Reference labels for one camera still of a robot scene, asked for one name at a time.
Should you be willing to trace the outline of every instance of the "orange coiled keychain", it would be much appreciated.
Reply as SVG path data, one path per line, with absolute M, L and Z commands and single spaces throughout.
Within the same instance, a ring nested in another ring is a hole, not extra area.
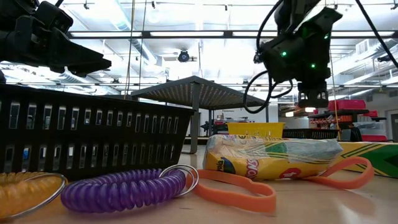
M 17 218 L 55 199 L 67 184 L 61 174 L 19 172 L 0 174 L 0 221 Z

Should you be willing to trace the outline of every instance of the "table surface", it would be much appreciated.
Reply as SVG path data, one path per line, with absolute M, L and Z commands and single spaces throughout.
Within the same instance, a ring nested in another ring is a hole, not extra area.
M 182 154 L 179 163 L 202 168 L 204 146 L 197 154 Z M 338 179 L 350 179 L 358 173 L 340 171 Z M 201 180 L 224 190 L 250 194 L 233 185 Z M 265 183 L 277 192 L 275 213 L 254 213 L 206 201 L 188 194 L 169 202 L 105 214 L 80 214 L 62 207 L 59 198 L 43 209 L 14 220 L 14 223 L 396 223 L 398 180 L 378 177 L 358 190 L 336 190 L 304 180 L 276 180 Z

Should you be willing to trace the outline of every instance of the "metal key ring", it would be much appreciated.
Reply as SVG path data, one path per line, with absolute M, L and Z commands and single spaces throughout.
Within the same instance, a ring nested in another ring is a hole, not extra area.
M 182 193 L 180 193 L 180 194 L 178 194 L 178 195 L 175 196 L 175 197 L 181 197 L 181 196 L 186 195 L 187 193 L 191 192 L 191 191 L 198 185 L 198 183 L 199 183 L 199 173 L 198 173 L 198 171 L 197 171 L 193 166 L 185 165 L 185 164 L 177 164 L 177 165 L 172 165 L 172 166 L 170 166 L 170 167 L 164 169 L 164 170 L 160 173 L 159 178 L 160 178 L 160 177 L 163 177 L 167 172 L 169 172 L 169 171 L 171 171 L 171 170 L 174 170 L 174 169 L 185 170 L 185 171 L 187 171 L 188 174 L 192 177 L 192 180 L 195 180 L 195 176 L 192 174 L 192 170 L 193 170 L 193 171 L 195 172 L 195 174 L 197 175 L 196 181 L 194 181 L 194 183 L 191 185 L 191 187 L 190 187 L 187 191 L 182 192 Z
M 54 200 L 56 197 L 58 197 L 58 195 L 62 192 L 62 190 L 67 185 L 67 181 L 68 181 L 67 178 L 64 177 L 63 175 L 61 175 L 61 174 L 53 174 L 53 173 L 39 174 L 39 175 L 36 175 L 36 176 L 33 176 L 33 177 L 29 177 L 28 179 L 23 180 L 23 181 L 35 180 L 35 179 L 39 179 L 39 178 L 42 178 L 42 177 L 59 177 L 62 180 L 61 186 L 49 198 L 47 198 L 46 200 L 44 200 L 40 204 L 38 204 L 38 205 L 36 205 L 36 206 L 34 206 L 32 208 L 29 208 L 29 209 L 27 209 L 27 210 L 25 210 L 23 212 L 17 213 L 15 215 L 11 215 L 11 216 L 5 217 L 5 218 L 0 218 L 0 222 L 5 221 L 5 220 L 10 220 L 10 219 L 13 219 L 13 218 L 19 218 L 21 216 L 27 215 L 29 213 L 32 213 L 32 212 L 44 207 L 45 205 L 50 203 L 52 200 Z

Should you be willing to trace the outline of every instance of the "security camera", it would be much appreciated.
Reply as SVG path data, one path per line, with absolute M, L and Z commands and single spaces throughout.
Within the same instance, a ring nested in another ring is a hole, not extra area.
M 189 54 L 187 50 L 181 50 L 180 55 L 178 56 L 179 62 L 187 62 L 189 61 Z

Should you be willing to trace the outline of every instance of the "crayola logo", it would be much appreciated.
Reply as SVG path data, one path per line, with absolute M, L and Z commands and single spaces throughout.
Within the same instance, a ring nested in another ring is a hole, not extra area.
M 221 157 L 221 160 L 217 162 L 217 171 L 235 174 L 234 165 L 232 165 L 232 162 L 225 157 Z
M 259 172 L 259 161 L 248 159 L 246 168 L 246 177 L 250 179 L 255 179 L 257 177 L 257 173 Z

